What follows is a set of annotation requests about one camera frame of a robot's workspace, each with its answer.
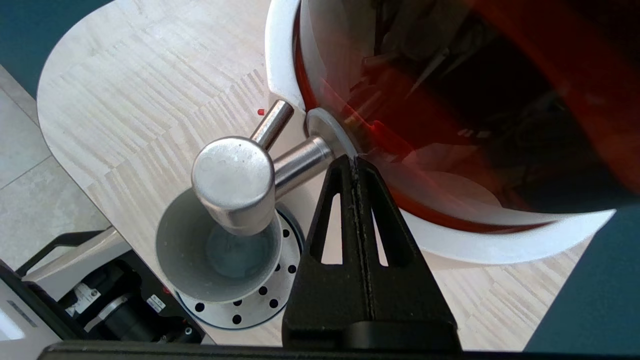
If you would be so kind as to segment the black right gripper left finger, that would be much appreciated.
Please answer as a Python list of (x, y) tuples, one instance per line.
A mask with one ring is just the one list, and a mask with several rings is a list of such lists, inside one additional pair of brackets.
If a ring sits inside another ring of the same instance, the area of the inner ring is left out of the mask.
[(343, 155), (327, 169), (282, 319), (284, 347), (340, 347), (350, 326), (371, 319), (373, 222), (360, 166)]

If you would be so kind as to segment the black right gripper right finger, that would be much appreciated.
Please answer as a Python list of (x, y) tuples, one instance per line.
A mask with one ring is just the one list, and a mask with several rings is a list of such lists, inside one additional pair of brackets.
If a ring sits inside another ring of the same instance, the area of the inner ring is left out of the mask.
[(356, 158), (359, 265), (366, 319), (356, 343), (376, 349), (459, 351), (458, 326), (375, 166)]

